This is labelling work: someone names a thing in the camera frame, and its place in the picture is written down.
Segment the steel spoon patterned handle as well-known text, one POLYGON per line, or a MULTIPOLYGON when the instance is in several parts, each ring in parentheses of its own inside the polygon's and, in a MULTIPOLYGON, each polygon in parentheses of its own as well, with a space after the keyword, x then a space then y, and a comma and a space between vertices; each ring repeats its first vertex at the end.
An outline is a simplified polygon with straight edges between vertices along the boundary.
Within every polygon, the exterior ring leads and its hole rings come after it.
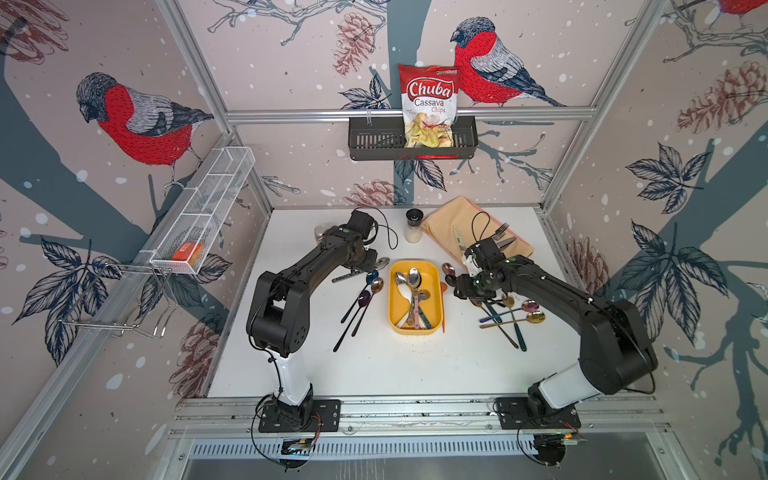
MULTIPOLYGON (((389 264, 389 262, 390 262, 390 258, 389 257, 380 257, 379 259, 376 260, 376 262, 374 264, 374 268, 376 270, 381 270, 384 267, 386 267, 389 264)), ((332 283, 338 283, 338 282, 345 281, 347 279, 353 278, 353 277, 358 276, 358 275, 363 274, 363 273, 364 273, 363 270, 351 270, 349 273, 346 273, 344 275, 340 275, 338 277, 333 278, 331 280, 331 282, 332 283)))

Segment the yellow plastic storage box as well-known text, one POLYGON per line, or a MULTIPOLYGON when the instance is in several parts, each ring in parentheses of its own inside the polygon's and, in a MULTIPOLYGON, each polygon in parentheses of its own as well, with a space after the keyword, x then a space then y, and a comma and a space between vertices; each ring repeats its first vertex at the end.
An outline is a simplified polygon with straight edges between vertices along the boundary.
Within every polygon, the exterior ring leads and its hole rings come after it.
POLYGON ((442 282, 437 267, 425 260, 400 260, 388 274, 388 319, 402 335, 430 335, 444 325, 442 282))

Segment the white ceramic spoon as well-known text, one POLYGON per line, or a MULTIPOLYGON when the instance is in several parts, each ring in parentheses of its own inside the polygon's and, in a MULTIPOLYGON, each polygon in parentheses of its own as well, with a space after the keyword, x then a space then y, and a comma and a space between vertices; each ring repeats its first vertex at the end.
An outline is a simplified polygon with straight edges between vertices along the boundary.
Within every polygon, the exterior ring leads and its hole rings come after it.
POLYGON ((411 314, 412 290, 406 283, 396 281, 396 286, 399 294, 408 303, 408 308, 406 310, 405 315, 401 318, 401 320, 397 324, 397 327, 400 328, 409 322, 409 318, 411 314))

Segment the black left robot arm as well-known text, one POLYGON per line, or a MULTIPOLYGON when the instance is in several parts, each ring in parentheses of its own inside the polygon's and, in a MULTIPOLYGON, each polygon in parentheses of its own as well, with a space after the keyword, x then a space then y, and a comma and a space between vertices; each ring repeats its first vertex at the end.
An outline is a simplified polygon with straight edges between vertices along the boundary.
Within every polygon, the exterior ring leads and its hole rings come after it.
POLYGON ((275 370, 278 384, 271 408, 298 426, 309 421, 313 407, 313 387, 299 358, 310 330, 310 298, 339 267, 372 272, 377 252, 368 246, 377 232, 377 221, 355 209, 347 222, 325 230, 296 263, 278 273, 265 271, 257 279, 246 334, 275 370))

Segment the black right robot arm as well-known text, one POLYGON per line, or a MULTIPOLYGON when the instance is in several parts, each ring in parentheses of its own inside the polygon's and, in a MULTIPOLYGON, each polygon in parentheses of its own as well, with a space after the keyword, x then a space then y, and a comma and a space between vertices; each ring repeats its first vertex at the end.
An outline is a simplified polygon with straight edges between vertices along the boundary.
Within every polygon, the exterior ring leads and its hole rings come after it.
POLYGON ((447 281, 455 297, 493 301, 501 294, 516 293, 537 301, 579 335, 576 362, 529 387, 532 417, 616 394, 657 369, 652 341, 632 302, 609 301, 580 290, 524 255, 506 256, 490 238, 471 244, 462 263, 467 272, 447 281))

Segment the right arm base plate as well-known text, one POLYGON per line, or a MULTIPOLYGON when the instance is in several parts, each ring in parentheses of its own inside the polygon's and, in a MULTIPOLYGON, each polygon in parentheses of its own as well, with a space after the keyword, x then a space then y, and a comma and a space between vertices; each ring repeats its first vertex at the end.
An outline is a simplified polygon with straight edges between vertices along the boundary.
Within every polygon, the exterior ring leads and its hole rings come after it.
POLYGON ((576 431, 581 421, 574 405, 553 409, 538 404, 528 396, 512 395, 497 397, 492 403, 503 430, 517 429, 566 429, 576 431))

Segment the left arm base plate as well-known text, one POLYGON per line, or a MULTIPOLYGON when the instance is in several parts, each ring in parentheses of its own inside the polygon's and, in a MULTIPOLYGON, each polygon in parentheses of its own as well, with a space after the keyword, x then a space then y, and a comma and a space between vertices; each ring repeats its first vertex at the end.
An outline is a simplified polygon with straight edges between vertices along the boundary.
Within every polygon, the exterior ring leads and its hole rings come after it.
POLYGON ((309 399, 291 406, 269 397, 258 407, 256 424, 259 433, 337 432, 341 401, 309 399))

